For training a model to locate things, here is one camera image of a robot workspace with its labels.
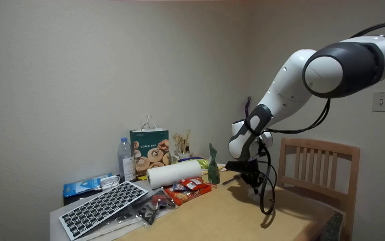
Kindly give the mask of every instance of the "plastic bottle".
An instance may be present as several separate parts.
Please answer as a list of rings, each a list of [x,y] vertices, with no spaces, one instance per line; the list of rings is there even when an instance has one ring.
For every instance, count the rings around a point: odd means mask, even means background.
[[[122,137],[118,149],[118,164],[121,169],[122,181],[136,180],[134,159],[132,157],[132,146],[128,137]]]

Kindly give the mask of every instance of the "paper towel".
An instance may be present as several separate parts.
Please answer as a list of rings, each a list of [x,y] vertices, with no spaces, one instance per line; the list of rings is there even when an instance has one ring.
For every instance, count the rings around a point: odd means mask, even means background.
[[[148,171],[148,177],[152,189],[173,185],[180,183],[181,180],[201,176],[202,176],[201,165],[196,160]]]

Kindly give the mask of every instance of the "white wall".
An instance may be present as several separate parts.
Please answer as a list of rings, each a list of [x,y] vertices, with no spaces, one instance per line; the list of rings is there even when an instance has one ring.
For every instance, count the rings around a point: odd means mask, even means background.
[[[385,2],[260,2],[255,17],[251,93],[259,102],[291,54],[300,49],[321,49],[384,23]],[[385,92],[385,82],[335,100],[328,120],[300,136],[362,148],[355,240],[385,240],[385,114],[372,112],[372,97],[379,92]],[[275,128],[307,128],[324,105],[324,101],[313,98],[305,109]],[[275,160],[283,137],[275,138]]]
[[[152,114],[229,159],[248,86],[251,6],[0,0],[0,240],[47,240],[63,184],[117,172]]]

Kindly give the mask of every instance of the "wooden table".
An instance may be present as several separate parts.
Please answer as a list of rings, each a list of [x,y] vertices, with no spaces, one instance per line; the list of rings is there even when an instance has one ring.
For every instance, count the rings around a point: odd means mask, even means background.
[[[228,181],[235,175],[222,172],[221,181]],[[335,215],[335,211],[323,204],[277,189],[276,215],[267,217],[249,191],[243,180],[218,185],[210,193],[160,217],[154,225],[138,228],[117,241],[309,241],[321,233]]]

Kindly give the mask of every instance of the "green bottle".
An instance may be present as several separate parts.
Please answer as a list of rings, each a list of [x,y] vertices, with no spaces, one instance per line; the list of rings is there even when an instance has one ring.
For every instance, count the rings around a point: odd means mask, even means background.
[[[210,149],[210,164],[208,168],[209,183],[213,185],[218,185],[221,180],[220,180],[220,169],[217,165],[217,150],[214,149],[212,144],[209,145],[209,149]]]

